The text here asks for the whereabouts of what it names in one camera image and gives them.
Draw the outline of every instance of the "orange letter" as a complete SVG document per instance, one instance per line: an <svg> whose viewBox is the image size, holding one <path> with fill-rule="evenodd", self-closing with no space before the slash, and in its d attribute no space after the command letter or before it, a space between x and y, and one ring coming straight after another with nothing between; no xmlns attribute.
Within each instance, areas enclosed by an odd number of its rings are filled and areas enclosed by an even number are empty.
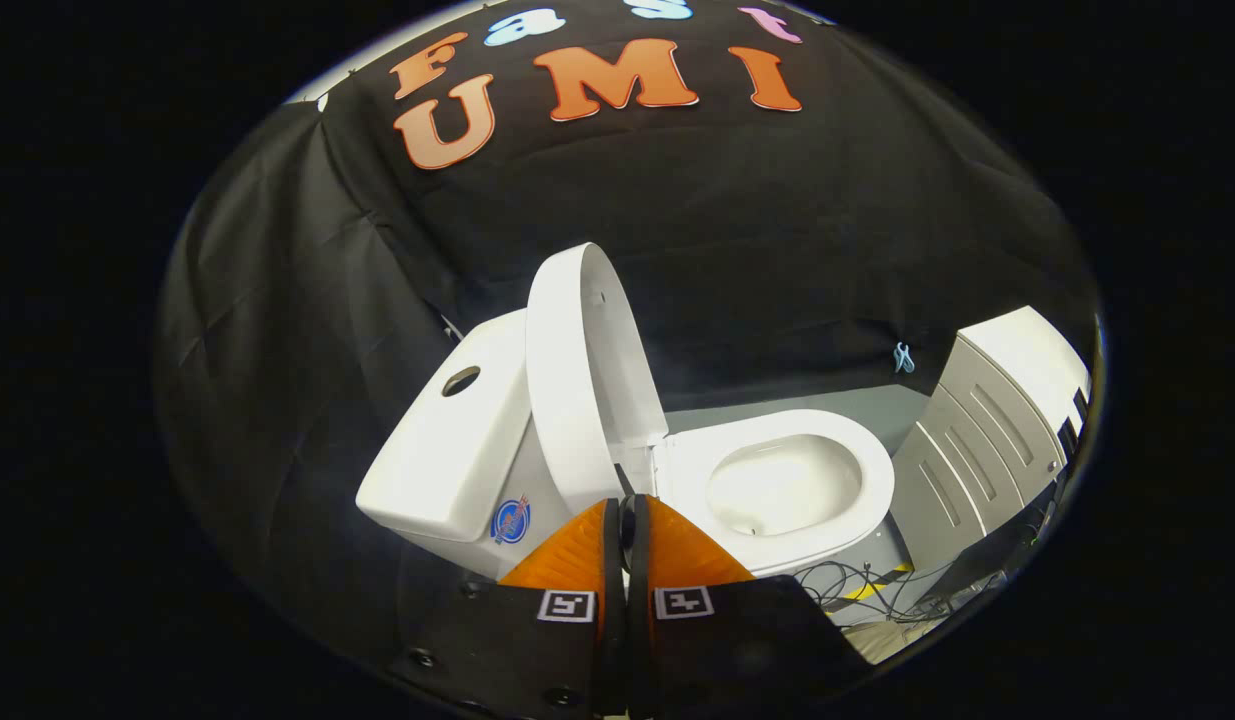
<svg viewBox="0 0 1235 720"><path fill-rule="evenodd" d="M795 100L785 89L785 82L783 82L781 72L777 70L777 65L781 64L778 56L764 53L753 47L729 47L727 52L739 56L741 62L746 64L750 82L755 84L755 94L750 96L751 103L768 110L785 110L787 112L794 112L803 107L799 100Z"/></svg>
<svg viewBox="0 0 1235 720"><path fill-rule="evenodd" d="M416 53L412 58L408 58L396 67L390 68L390 72L399 77L399 90L394 91L394 99L401 100L410 91L417 90L421 85L426 85L426 83L441 77L448 68L435 68L433 64L452 61L453 56L457 56L457 51L453 49L453 42L461 42L462 40L466 40L466 32L453 32L437 42L437 44L431 44L426 49L422 49L421 53Z"/></svg>
<svg viewBox="0 0 1235 720"><path fill-rule="evenodd" d="M426 100L394 120L394 128L403 133L403 146L412 164L425 170L447 168L471 158L493 137L493 104L488 101L488 83L493 77L472 77L468 82L448 90L448 98L461 100L466 110L466 122L471 126L466 135L452 142L438 140L435 131L433 110L438 100Z"/></svg>
<svg viewBox="0 0 1235 720"><path fill-rule="evenodd" d="M599 111L599 103L585 96L585 88L618 110L630 103L630 94L638 79L640 94L635 100L645 107L693 105L695 91L684 86L680 69L676 67L676 47L668 40L631 40L615 65L582 47L552 49L538 56L534 64L550 69L559 106L550 110L550 119L566 122L590 117Z"/></svg>

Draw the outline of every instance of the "toilet tank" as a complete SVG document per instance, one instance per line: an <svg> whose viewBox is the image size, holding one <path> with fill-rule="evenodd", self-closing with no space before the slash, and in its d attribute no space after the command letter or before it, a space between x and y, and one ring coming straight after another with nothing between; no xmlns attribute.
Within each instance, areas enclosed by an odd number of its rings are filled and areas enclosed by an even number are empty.
<svg viewBox="0 0 1235 720"><path fill-rule="evenodd" d="M477 325L453 348L354 498L383 527L493 579L571 517L531 421L525 316Z"/></svg>

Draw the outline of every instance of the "white toilet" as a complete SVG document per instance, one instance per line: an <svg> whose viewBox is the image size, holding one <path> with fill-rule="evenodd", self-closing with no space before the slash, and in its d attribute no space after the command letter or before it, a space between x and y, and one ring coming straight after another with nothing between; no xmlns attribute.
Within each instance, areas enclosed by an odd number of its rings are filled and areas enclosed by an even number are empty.
<svg viewBox="0 0 1235 720"><path fill-rule="evenodd" d="M577 513L621 496L616 464L632 492L661 498L757 577L858 542L892 503L885 447L841 415L789 410L668 433L626 293L593 243L541 266L526 311L462 340L356 501L496 579Z"/></svg>

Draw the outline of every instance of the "white cabinet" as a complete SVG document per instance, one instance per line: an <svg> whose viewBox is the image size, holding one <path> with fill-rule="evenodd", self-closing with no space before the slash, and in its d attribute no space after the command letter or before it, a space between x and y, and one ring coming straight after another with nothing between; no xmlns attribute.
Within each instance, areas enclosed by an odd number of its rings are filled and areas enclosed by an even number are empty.
<svg viewBox="0 0 1235 720"><path fill-rule="evenodd" d="M1087 369L1030 308L963 329L927 409L893 456L892 517L915 569L999 529L1065 468L1057 430L1079 427Z"/></svg>

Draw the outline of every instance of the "black cable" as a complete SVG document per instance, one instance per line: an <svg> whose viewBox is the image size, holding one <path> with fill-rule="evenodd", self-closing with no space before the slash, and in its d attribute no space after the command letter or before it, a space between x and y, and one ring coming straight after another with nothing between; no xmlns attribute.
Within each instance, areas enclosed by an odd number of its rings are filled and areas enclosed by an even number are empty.
<svg viewBox="0 0 1235 720"><path fill-rule="evenodd" d="M951 564L953 564L953 559L950 561L950 562L947 562L947 564L942 564L941 568L936 568L936 569L929 571L927 573L924 573L923 576L919 576L919 577L915 577L915 571L910 571L910 573L906 574L905 580L902 583L902 587L899 588L899 592L897 592L897 594L893 597L893 601L892 603L888 601L888 598L883 597L883 592L879 589L879 585L876 584L876 582L869 578L869 569L861 571L858 568L855 568L855 566L852 566L852 564L846 564L846 562L837 562L836 559L824 559L823 562L818 562L818 564L809 566L809 568L805 568L803 571L797 571L797 573L794 574L794 578L797 579L797 582L800 583L802 587L805 588L805 592L813 592L815 594L815 597L818 597L819 605L821 605L823 610L826 610L826 605L830 601L845 600L845 601L853 603L853 605L861 605L862 608L865 608L867 610L872 610L874 613L879 613L881 615L885 616L885 619L888 619L888 620L918 622L920 620L926 619L926 617L924 617L924 615L927 614L927 611L920 611L919 614L915 614L915 613L911 613L911 611L900 613L899 610L897 610L897 606L895 606L897 598L899 598L902 595L902 592L904 592L904 589L905 589L905 584L909 583L910 580L920 580L920 579L924 579L924 578L929 578L929 577L936 576L937 573L941 573L941 571L945 571L946 568L950 568ZM840 571L840 579L839 579L839 582L836 582L835 584L831 584L831 587L829 587L825 592L818 592L818 589L815 589L815 588L810 588L808 585L804 585L804 583L808 582L808 578L813 574L814 571L818 571L818 569L821 569L821 568L827 568L827 566L835 566L835 568L837 568ZM869 605L867 601L853 600L853 598L840 598L840 597L837 597L837 594L844 589L844 585L847 584L848 571L852 571L856 576L858 576L858 578L861 578L861 580L863 580L863 587L861 587L861 589L865 589L865 588L868 587L869 589L872 589L873 593L878 594L879 601L883 601L883 605L885 605L885 609L879 609L877 606ZM874 573L874 576L877 576L879 579L883 579L883 574Z"/></svg>
<svg viewBox="0 0 1235 720"><path fill-rule="evenodd" d="M906 589L906 583L909 583L910 580L921 580L924 578L931 578L932 576L936 576L937 573L941 573L941 571L945 571L946 568L950 568L950 566L952 566L952 564L955 564L953 559L951 559L950 562L947 562L947 564L942 564L941 568L937 568L935 571L929 571L929 573L926 573L924 576L920 576L918 578L915 577L915 571L910 571L910 573L906 574L906 579L902 580L902 587L897 588L897 594L894 597L892 597L892 606L894 606L894 608L897 606L897 601L900 600L902 593ZM914 603L910 603L910 608L914 609ZM908 615L914 615L909 610L906 611L906 614Z"/></svg>

